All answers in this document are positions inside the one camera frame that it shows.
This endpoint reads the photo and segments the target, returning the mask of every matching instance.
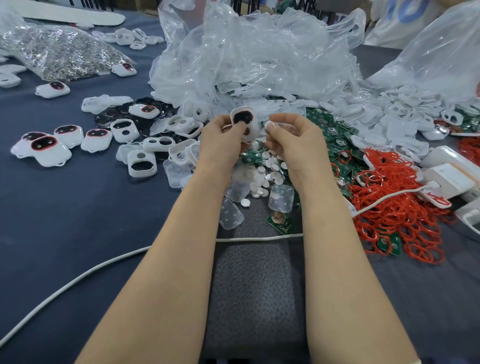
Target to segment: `person's right hand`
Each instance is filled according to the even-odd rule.
[[[286,162],[288,176],[299,194],[309,185],[331,186],[334,178],[322,130],[298,114],[272,114],[270,121],[265,145]]]

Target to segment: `table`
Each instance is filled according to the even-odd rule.
[[[162,35],[156,18],[126,15],[122,26]],[[30,72],[20,75],[20,86],[0,89],[0,336],[79,274],[150,245],[158,234],[179,192],[161,169],[148,181],[130,179],[115,159],[116,142],[95,154],[76,148],[64,167],[50,169],[9,149],[29,131],[51,133],[69,123],[93,128],[93,116],[80,111],[84,97],[149,95],[148,71],[164,47],[119,47],[137,62],[136,76],[75,81],[58,99],[35,96],[43,82]],[[366,77],[398,51],[360,46],[354,53]],[[266,223],[267,199],[253,200],[244,215],[235,230],[219,228],[218,237],[277,235]],[[479,239],[461,224],[442,228],[447,261],[441,267],[406,256],[369,259],[421,356],[478,356]],[[0,364],[73,363],[141,258],[113,264],[57,298],[0,350]],[[301,239],[217,244],[203,354],[307,357]]]

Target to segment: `clear plastic bag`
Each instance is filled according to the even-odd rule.
[[[0,48],[45,81],[71,81],[109,71],[130,58],[71,26],[27,23],[0,0]]]
[[[365,13],[360,9],[330,28],[292,8],[282,15],[239,17],[230,5],[207,1],[203,23],[189,31],[184,19],[198,16],[203,3],[197,0],[190,14],[174,8],[191,9],[192,0],[184,1],[164,0],[158,8],[168,48],[150,70],[155,97],[175,107],[195,98],[213,110],[228,109],[231,102],[218,97],[219,91],[230,92],[239,84],[258,86],[250,97],[264,97],[267,90],[320,100],[341,93],[357,71],[349,46],[363,39]]]
[[[368,81],[383,89],[415,83],[450,103],[473,99],[480,82],[479,19],[479,0],[450,8]]]

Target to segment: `person's left hand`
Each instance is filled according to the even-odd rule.
[[[241,138],[247,129],[242,121],[228,128],[229,124],[230,115],[219,115],[202,129],[196,168],[215,174],[225,185],[230,181],[232,168],[242,150]]]

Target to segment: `hand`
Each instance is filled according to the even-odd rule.
[[[334,182],[325,138],[318,126],[298,114],[273,114],[270,120],[265,145],[286,162],[288,176],[300,195],[308,186]]]
[[[202,129],[197,170],[214,173],[222,183],[230,182],[232,168],[242,149],[241,138],[247,125],[241,121],[231,127],[230,115],[219,115]]]

